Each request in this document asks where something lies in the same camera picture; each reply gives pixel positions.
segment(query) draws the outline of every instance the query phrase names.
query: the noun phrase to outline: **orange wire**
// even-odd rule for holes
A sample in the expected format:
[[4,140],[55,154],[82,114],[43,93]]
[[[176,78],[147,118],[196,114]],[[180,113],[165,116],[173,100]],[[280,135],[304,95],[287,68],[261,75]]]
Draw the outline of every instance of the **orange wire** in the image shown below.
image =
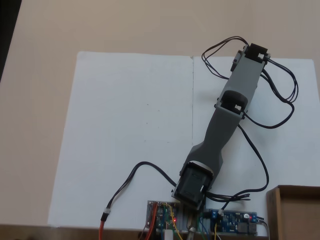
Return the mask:
[[101,221],[100,228],[99,228],[99,240],[102,240],[102,238],[103,238],[104,225],[105,225],[105,222]]
[[150,225],[149,232],[148,232],[148,234],[146,235],[145,240],[149,240],[149,238],[150,238],[150,236],[151,236],[151,233],[152,233],[152,230],[153,230],[153,228],[154,228],[155,220],[156,220],[157,207],[158,207],[158,203],[156,202],[156,203],[154,204],[154,206],[153,206],[152,223],[151,223],[151,225]]

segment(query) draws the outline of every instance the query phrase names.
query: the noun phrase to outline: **black cable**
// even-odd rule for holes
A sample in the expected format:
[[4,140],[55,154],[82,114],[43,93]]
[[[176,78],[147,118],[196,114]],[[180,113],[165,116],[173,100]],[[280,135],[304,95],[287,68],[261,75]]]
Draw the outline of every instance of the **black cable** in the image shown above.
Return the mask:
[[109,209],[111,207],[111,204],[113,202],[113,200],[115,199],[115,197],[120,193],[120,191],[132,180],[132,178],[134,177],[136,171],[138,170],[139,167],[141,167],[142,165],[148,165],[153,167],[155,170],[157,170],[162,176],[164,176],[165,179],[167,179],[167,181],[173,185],[174,187],[176,186],[176,183],[157,165],[148,162],[148,161],[141,161],[139,162],[137,165],[134,166],[134,168],[132,169],[130,175],[128,176],[128,178],[125,180],[125,182],[122,184],[122,186],[115,192],[115,194],[113,195],[113,197],[111,198],[111,200],[109,201],[108,205],[107,205],[107,209]]
[[218,203],[226,203],[226,202],[235,202],[235,201],[250,201],[248,197],[250,194],[244,194],[244,195],[239,195],[237,197],[232,198],[233,196],[227,196],[227,195],[221,195],[221,194],[214,194],[212,192],[207,191],[205,195],[208,199],[218,202]]
[[[256,146],[253,144],[253,142],[250,140],[250,138],[248,137],[248,135],[246,134],[245,130],[240,126],[240,124],[238,125],[238,128],[240,128],[241,132],[243,133],[245,139],[247,140],[247,142],[249,143],[249,145],[251,146],[251,148],[253,149],[253,151],[255,152],[255,154],[257,155],[257,157],[259,158],[259,160],[261,161],[261,164],[263,166],[264,172],[265,172],[265,177],[266,177],[266,184],[261,187],[261,188],[257,188],[257,189],[247,189],[247,190],[243,190],[238,192],[237,194],[233,195],[233,197],[231,197],[231,200],[234,199],[235,197],[241,195],[241,194],[245,194],[245,193],[257,193],[257,192],[262,192],[263,190],[265,190],[269,184],[269,173],[267,170],[267,167],[265,165],[264,160],[262,159],[258,149],[256,148]],[[231,202],[231,200],[227,201],[224,206],[221,208],[222,210],[224,210],[226,208],[226,206],[228,205],[229,202]]]
[[[227,39],[219,42],[218,44],[212,46],[212,47],[209,47],[206,51],[204,51],[204,53],[201,55],[201,58],[202,58],[202,61],[204,62],[205,66],[208,68],[208,70],[215,76],[221,78],[221,79],[226,79],[228,80],[229,78],[226,77],[226,76],[223,76],[221,75],[211,64],[210,62],[208,61],[208,58],[211,57],[213,54],[215,54],[216,52],[218,52],[224,45],[226,45],[228,42],[232,41],[232,40],[239,40],[239,41],[242,41],[244,44],[246,45],[249,45],[248,42],[240,37],[240,36],[231,36],[231,37],[228,37]],[[220,46],[215,52],[211,53],[209,56],[206,57],[206,53],[213,50],[214,48]]]
[[254,124],[256,124],[256,125],[258,125],[258,126],[260,126],[260,127],[262,127],[262,128],[265,128],[265,129],[276,129],[276,128],[282,126],[283,124],[285,124],[285,123],[291,118],[292,114],[294,114],[295,106],[292,104],[292,102],[290,102],[289,100],[283,98],[283,97],[280,95],[280,93],[278,92],[278,90],[277,90],[274,82],[272,81],[270,75],[268,74],[268,72],[267,72],[265,69],[262,70],[262,73],[263,73],[264,75],[261,74],[260,76],[263,77],[263,78],[269,83],[269,85],[270,85],[273,93],[275,94],[275,96],[276,96],[281,102],[283,102],[283,103],[285,103],[285,104],[288,104],[288,105],[291,107],[291,112],[290,112],[290,114],[289,114],[283,121],[281,121],[281,122],[279,122],[278,124],[273,125],[273,126],[267,126],[267,125],[263,125],[263,124],[261,124],[261,123],[258,123],[258,122],[256,122],[256,121],[254,121],[251,117],[249,117],[248,114],[245,113],[245,112],[243,112],[243,115],[246,116],[251,122],[253,122]]
[[296,99],[298,97],[298,94],[299,94],[299,85],[298,85],[296,76],[287,67],[275,62],[274,60],[269,59],[268,62],[270,62],[273,65],[277,66],[278,68],[284,70],[285,72],[287,72],[292,77],[293,84],[294,84],[293,91],[292,91],[291,95],[286,99],[289,100],[291,103],[293,103],[294,101],[296,101]]

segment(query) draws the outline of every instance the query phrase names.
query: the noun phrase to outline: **blue circuit board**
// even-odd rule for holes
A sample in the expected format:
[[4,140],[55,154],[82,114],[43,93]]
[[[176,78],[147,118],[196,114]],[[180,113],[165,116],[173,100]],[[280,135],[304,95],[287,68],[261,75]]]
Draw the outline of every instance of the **blue circuit board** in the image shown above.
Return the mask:
[[255,235],[257,233],[257,213],[240,211],[223,211],[211,209],[210,229],[217,233],[247,234]]
[[[153,216],[153,205],[157,203],[158,208],[155,215],[155,228],[158,231],[171,229],[174,230],[174,223],[179,231],[188,231],[188,222],[190,217],[201,220],[203,224],[199,223],[197,231],[200,229],[208,230],[210,233],[224,233],[234,235],[256,235],[257,234],[257,213],[256,212],[243,212],[243,211],[220,211],[218,209],[205,209],[203,212],[195,213],[190,211],[188,206],[179,202],[161,202],[161,201],[148,201],[146,209],[145,225],[150,226]],[[173,211],[173,219],[171,217],[171,206]]]

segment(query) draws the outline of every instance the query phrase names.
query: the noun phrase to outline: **beige table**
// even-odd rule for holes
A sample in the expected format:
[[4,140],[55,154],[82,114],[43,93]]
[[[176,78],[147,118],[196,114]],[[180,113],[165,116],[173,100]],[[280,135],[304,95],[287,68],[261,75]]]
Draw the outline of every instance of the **beige table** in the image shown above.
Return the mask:
[[22,1],[0,83],[0,224],[47,224],[79,51],[199,56],[240,35],[272,57],[313,59],[319,75],[319,10],[318,0]]

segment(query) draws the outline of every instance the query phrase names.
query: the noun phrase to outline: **white paper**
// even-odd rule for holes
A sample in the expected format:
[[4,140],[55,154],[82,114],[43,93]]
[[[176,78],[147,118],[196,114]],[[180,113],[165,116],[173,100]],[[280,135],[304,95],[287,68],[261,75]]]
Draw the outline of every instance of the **white paper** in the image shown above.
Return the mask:
[[[210,62],[229,76],[232,60],[213,57]],[[277,185],[320,185],[320,103],[313,61],[275,61],[292,70],[298,81],[295,112],[277,129],[241,121],[267,166],[270,182],[265,191],[251,193],[251,201],[232,202],[227,207],[257,212],[265,219],[268,190]],[[278,91],[289,96],[291,77],[270,63],[266,70]],[[225,83],[208,71],[200,57],[79,53],[48,223],[97,228],[104,207],[140,161],[155,163],[177,182],[192,144],[204,139]],[[261,78],[248,115],[274,125],[290,110]],[[233,195],[265,185],[263,167],[239,129],[222,150],[222,157],[211,192]],[[147,200],[174,201],[171,189],[158,172],[141,167],[114,201],[105,227],[142,229]],[[207,208],[222,206],[206,201]],[[259,226],[258,235],[266,234]]]
[[[189,56],[80,52],[48,223],[99,226],[141,161],[177,182],[192,147],[192,91]],[[140,167],[105,227],[142,229],[147,200],[172,201],[172,189],[156,170]]]

